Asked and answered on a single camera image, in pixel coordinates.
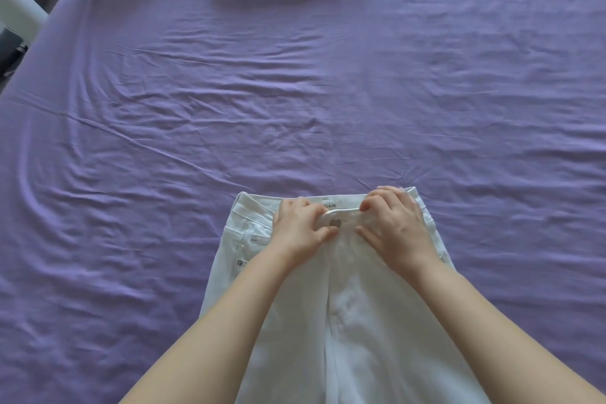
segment wrinkled sheet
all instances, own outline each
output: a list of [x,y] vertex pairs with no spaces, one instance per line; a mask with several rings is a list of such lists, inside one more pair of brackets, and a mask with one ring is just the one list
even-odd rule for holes
[[606,391],[603,0],[60,0],[0,97],[0,401],[117,402],[240,191],[414,185]]

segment jeans waistband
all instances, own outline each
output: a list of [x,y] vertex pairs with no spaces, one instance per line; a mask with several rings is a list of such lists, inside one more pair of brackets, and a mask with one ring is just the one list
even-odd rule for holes
[[[415,187],[405,189],[413,197],[421,209],[425,210],[425,203],[420,198]],[[360,203],[366,197],[365,193],[360,195],[326,195],[322,197],[307,197],[312,203],[322,203],[328,211],[333,209],[358,209]],[[242,218],[252,220],[271,230],[272,219],[277,211],[282,198],[264,197],[252,193],[240,192],[231,207],[231,213],[227,220],[227,227],[239,229]]]

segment finger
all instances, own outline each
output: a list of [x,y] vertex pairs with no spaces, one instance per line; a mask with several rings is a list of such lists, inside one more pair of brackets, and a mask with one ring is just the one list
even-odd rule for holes
[[322,244],[322,243],[326,243],[327,241],[330,241],[333,238],[335,238],[339,234],[339,228],[338,227],[321,227],[318,230],[316,230],[314,233],[316,234],[316,236],[320,240],[320,243]]
[[373,195],[362,200],[360,203],[360,211],[364,212],[368,211],[369,209],[375,211],[379,217],[384,217],[391,210],[389,206],[387,206],[387,203],[383,197],[380,195]]
[[383,197],[383,199],[387,203],[387,206],[389,206],[390,209],[398,209],[402,206],[402,202],[398,199],[396,194],[390,190],[376,189],[366,196],[371,197],[373,195],[379,195]]
[[295,201],[294,201],[294,205],[299,207],[299,208],[303,208],[307,205],[310,204],[310,201],[305,198],[305,197],[298,197]]
[[398,200],[400,200],[400,203],[408,208],[413,208],[413,204],[410,201],[410,195],[407,194],[405,189],[401,187],[393,187],[391,185],[380,185],[377,187],[377,190],[387,190],[393,192],[398,197]]
[[413,205],[414,213],[417,215],[418,218],[423,219],[423,210],[420,208],[419,202],[415,198],[411,197],[409,194],[407,195],[410,199],[411,204]]
[[277,209],[278,214],[283,213],[290,209],[290,205],[292,205],[293,201],[288,198],[284,198],[284,200],[280,201],[280,206]]
[[312,203],[309,206],[306,206],[306,208],[309,208],[309,210],[313,212],[314,217],[322,216],[322,214],[326,212],[326,208],[324,208],[322,203]]
[[377,254],[383,256],[383,242],[374,232],[371,232],[363,225],[359,225],[356,227],[356,233],[360,235],[364,241],[377,252]]

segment white object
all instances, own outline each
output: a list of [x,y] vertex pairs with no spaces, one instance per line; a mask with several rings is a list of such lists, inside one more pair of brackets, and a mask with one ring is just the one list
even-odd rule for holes
[[[439,255],[452,265],[416,189]],[[359,238],[373,227],[365,195],[314,197],[321,225],[339,235],[295,269],[277,293],[238,393],[238,404],[490,404],[463,356],[420,296]],[[281,199],[240,193],[223,231],[201,315],[269,242]]]
[[31,45],[48,13],[34,0],[0,0],[0,21]]

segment purple blanket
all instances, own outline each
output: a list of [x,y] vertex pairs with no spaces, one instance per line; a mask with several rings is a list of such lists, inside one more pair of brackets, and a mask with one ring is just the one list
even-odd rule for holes
[[0,402],[117,402],[239,191],[414,185],[606,391],[603,0],[60,0],[0,97]]

